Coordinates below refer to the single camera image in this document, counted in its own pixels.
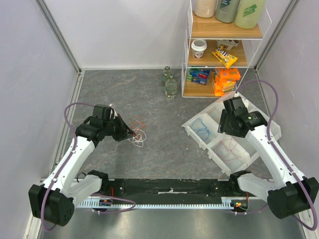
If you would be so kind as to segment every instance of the robotic arm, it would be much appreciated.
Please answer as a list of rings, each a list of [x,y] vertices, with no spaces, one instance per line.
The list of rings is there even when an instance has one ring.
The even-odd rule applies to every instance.
[[[241,97],[233,97],[224,101],[224,106],[218,132],[246,138],[257,150],[274,179],[274,182],[269,182],[246,170],[240,171],[230,175],[235,187],[268,202],[270,210],[279,219],[309,209],[309,203],[300,185],[270,144],[267,137],[267,122],[261,113],[257,111],[249,113]],[[314,177],[306,178],[289,160],[272,135],[271,139],[271,142],[292,167],[293,173],[301,179],[314,202],[319,189],[318,181]]]
[[[71,219],[74,208],[83,200],[96,192],[106,193],[108,187],[108,174],[92,170],[73,187],[71,184],[86,158],[97,147],[105,136],[112,136],[115,141],[133,137],[134,132],[124,123],[121,116],[113,108],[105,105],[95,105],[92,116],[76,128],[77,145],[72,151],[74,139],[64,157],[55,170],[41,186],[32,185],[29,190],[29,199],[34,217],[40,218],[41,205],[46,190],[52,181],[51,188],[44,208],[44,219],[48,222],[65,226]],[[56,173],[61,170],[57,179]]]

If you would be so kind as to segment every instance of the cup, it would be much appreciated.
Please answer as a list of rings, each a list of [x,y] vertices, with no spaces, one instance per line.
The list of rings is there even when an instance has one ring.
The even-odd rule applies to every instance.
[[[191,48],[193,50],[193,54],[196,58],[201,58],[204,54],[204,51],[207,48],[207,43],[203,39],[195,39],[191,44]]]

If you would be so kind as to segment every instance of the bottle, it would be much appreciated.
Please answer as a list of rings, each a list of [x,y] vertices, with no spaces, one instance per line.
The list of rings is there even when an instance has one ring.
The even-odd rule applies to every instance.
[[[266,0],[242,0],[235,19],[235,24],[244,29],[256,26],[264,9]]]
[[[165,66],[164,72],[161,75],[161,86],[165,87],[165,82],[168,80],[169,75],[170,75],[170,67]]]
[[[217,0],[197,0],[195,15],[203,18],[214,16]]]
[[[177,93],[177,82],[172,75],[168,77],[165,83],[165,93],[169,99],[174,99]]]
[[[224,23],[234,22],[240,0],[219,0],[216,19]]]

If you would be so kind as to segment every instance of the snack bag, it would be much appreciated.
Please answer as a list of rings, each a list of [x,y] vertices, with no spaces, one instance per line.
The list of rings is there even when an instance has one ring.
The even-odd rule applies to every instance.
[[[223,47],[217,48],[211,54],[213,54],[227,69],[238,60],[236,56],[223,51]]]

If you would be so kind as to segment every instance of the gray mat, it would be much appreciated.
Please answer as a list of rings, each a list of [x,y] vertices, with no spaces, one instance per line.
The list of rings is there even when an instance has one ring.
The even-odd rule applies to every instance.
[[[131,126],[141,120],[147,134],[143,148],[130,142],[114,142],[105,138],[83,164],[80,172],[92,169],[106,172],[111,178],[223,178],[221,169],[207,151],[187,136],[183,123],[209,106],[215,99],[182,98],[180,70],[174,70],[178,81],[177,96],[168,100],[160,85],[162,70],[86,71],[79,102],[113,103],[116,111]],[[249,71],[246,80],[255,79]],[[262,110],[265,109],[257,83],[243,89],[242,94]],[[78,126],[92,108],[77,106],[73,125]],[[264,163],[258,159],[250,167],[256,176],[269,177]]]

